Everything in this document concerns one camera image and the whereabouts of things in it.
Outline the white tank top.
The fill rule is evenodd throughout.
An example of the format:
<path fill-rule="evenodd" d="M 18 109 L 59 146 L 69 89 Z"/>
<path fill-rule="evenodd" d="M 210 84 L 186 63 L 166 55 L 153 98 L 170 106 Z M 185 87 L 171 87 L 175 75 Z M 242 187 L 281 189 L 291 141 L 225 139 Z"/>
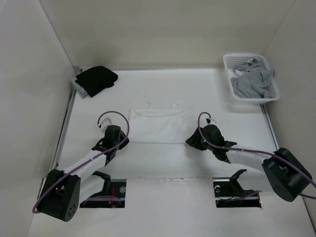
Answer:
<path fill-rule="evenodd" d="M 188 112 L 178 104 L 170 109 L 152 109 L 147 102 L 141 109 L 129 111 L 129 140 L 132 143 L 184 144 L 190 133 Z"/>

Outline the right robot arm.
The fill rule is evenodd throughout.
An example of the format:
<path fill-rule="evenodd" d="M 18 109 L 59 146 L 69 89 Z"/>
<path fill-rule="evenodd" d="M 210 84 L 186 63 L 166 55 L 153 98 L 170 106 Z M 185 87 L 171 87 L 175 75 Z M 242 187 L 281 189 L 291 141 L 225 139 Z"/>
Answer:
<path fill-rule="evenodd" d="M 268 153 L 245 148 L 225 140 L 219 128 L 213 124 L 198 127 L 186 143 L 201 151 L 212 151 L 220 161 L 263 172 L 271 190 L 287 202 L 294 201 L 308 185 L 316 185 L 310 173 L 288 149 L 280 148 Z"/>

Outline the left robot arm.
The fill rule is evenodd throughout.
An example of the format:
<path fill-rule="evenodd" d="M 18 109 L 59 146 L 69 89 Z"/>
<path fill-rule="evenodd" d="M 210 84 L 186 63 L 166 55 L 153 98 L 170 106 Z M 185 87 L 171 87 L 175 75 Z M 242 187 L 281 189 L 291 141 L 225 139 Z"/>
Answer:
<path fill-rule="evenodd" d="M 33 212 L 43 213 L 64 222 L 70 221 L 80 205 L 98 195 L 104 199 L 111 191 L 111 177 L 100 172 L 129 142 L 117 125 L 109 125 L 105 135 L 91 151 L 74 165 L 51 170 Z"/>

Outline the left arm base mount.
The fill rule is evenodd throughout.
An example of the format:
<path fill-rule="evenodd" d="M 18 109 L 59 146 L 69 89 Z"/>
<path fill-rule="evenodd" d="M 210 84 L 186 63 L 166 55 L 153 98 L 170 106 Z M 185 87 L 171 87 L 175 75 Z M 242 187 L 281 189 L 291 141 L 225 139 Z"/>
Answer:
<path fill-rule="evenodd" d="M 126 180 L 95 171 L 80 188 L 80 208 L 125 208 Z"/>

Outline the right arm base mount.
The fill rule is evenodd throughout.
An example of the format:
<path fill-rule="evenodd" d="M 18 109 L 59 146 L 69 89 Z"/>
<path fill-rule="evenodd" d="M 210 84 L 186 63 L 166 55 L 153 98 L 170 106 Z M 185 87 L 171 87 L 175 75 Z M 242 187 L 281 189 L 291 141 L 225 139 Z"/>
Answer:
<path fill-rule="evenodd" d="M 217 208 L 262 207 L 259 192 L 244 190 L 238 182 L 238 178 L 246 171 L 246 169 L 240 169 L 231 177 L 215 178 L 213 180 Z"/>

